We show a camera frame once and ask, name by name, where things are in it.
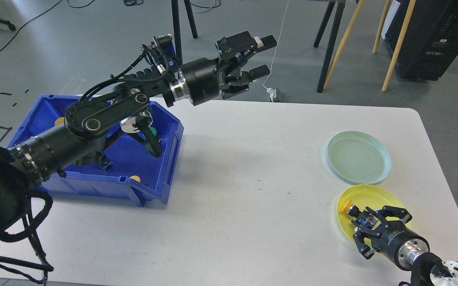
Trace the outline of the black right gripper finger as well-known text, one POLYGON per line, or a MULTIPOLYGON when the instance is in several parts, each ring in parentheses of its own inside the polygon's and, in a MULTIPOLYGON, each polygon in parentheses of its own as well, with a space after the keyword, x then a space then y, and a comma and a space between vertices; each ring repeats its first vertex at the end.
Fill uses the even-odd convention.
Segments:
POLYGON ((366 207, 367 225, 406 224, 412 220, 412 215, 404 208, 383 206, 381 209, 372 210, 366 207))
POLYGON ((370 228, 364 227, 355 227, 355 234, 353 235, 353 239, 355 244, 359 250, 359 253, 364 256, 365 259, 370 259, 376 249, 372 246, 372 238, 375 237, 376 232, 370 228), (371 244, 365 243, 365 239, 370 239, 371 244))

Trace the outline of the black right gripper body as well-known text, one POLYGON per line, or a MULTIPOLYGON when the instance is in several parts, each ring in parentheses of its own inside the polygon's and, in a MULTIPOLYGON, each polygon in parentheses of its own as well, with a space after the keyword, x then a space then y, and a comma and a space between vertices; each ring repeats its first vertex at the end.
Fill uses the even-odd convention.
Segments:
POLYGON ((400 269, 411 269, 420 255, 430 252, 429 243, 404 224, 378 225, 372 246, 400 269))

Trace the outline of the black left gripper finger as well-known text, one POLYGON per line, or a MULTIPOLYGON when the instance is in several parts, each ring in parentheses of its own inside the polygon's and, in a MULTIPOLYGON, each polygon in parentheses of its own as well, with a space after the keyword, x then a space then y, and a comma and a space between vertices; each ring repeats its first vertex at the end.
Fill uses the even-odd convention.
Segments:
POLYGON ((215 44, 221 63, 229 63, 230 61, 243 63, 254 54, 269 50, 277 45, 278 42, 273 35, 253 37, 249 31, 223 37, 215 44))
POLYGON ((270 74, 270 69, 267 65, 262 65, 250 71, 237 71, 240 73, 231 72, 225 78, 224 83, 227 87, 223 89, 223 100, 247 92, 255 80, 270 74))

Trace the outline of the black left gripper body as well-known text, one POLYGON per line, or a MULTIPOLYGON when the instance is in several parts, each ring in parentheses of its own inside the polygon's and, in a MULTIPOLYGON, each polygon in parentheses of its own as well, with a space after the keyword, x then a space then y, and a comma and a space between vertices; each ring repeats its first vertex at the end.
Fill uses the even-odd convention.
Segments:
POLYGON ((245 60, 241 56, 200 58, 180 65, 169 84, 169 105, 187 99, 194 106, 222 96, 229 99, 245 92, 245 60))

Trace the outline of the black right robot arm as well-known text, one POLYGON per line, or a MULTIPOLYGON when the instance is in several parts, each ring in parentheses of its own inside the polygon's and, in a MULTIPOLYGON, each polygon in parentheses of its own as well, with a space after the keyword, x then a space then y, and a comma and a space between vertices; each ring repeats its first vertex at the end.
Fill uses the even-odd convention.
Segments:
POLYGON ((352 237, 365 259, 378 252, 411 273, 409 281, 400 282, 401 286, 458 286, 458 262, 432 253, 427 240, 406 227, 412 216, 404 208, 360 210, 349 203, 342 211, 354 218, 352 237))

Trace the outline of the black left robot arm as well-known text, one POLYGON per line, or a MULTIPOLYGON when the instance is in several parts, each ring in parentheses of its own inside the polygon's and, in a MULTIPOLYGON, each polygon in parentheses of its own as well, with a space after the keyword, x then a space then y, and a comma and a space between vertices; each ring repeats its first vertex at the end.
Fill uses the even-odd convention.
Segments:
POLYGON ((152 97, 162 95, 168 106, 182 99, 196 106, 220 95, 227 99, 246 92, 270 70, 266 65, 250 71, 241 68, 255 54, 277 45, 272 35, 252 37, 244 31, 218 40, 217 58, 182 64, 171 35, 154 37, 142 45, 142 54, 126 70, 70 105, 63 123, 9 148, 0 147, 0 241, 29 239, 40 260, 36 264, 0 256, 0 268, 46 284, 53 266, 46 261, 37 228, 53 199, 38 187, 53 174, 65 178, 71 164, 96 164, 107 170, 112 164, 104 153, 124 134, 160 157, 160 138, 150 129, 152 97))

